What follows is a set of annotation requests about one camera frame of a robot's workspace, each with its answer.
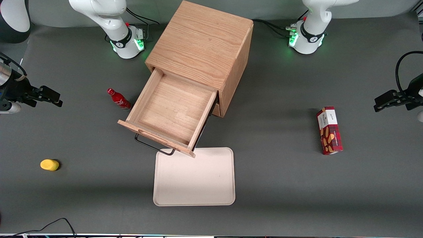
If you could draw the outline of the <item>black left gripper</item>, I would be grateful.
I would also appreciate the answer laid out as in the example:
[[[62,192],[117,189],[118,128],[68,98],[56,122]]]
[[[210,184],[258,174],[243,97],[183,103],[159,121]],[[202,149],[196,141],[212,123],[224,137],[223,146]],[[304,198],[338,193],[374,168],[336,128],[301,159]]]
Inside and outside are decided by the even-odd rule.
[[[375,112],[380,112],[388,107],[401,106],[406,104],[407,110],[413,110],[423,105],[423,74],[411,80],[406,89],[406,96],[396,90],[389,90],[374,99]]]

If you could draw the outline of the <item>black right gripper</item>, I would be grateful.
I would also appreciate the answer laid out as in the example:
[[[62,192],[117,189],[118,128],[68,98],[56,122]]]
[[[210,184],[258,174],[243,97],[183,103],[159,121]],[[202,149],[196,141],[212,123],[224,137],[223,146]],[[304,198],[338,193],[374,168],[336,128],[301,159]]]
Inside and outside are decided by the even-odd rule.
[[[9,79],[1,86],[0,111],[20,111],[22,103],[36,107],[38,101],[62,107],[59,97],[59,93],[47,86],[33,87],[27,78],[20,81]]]

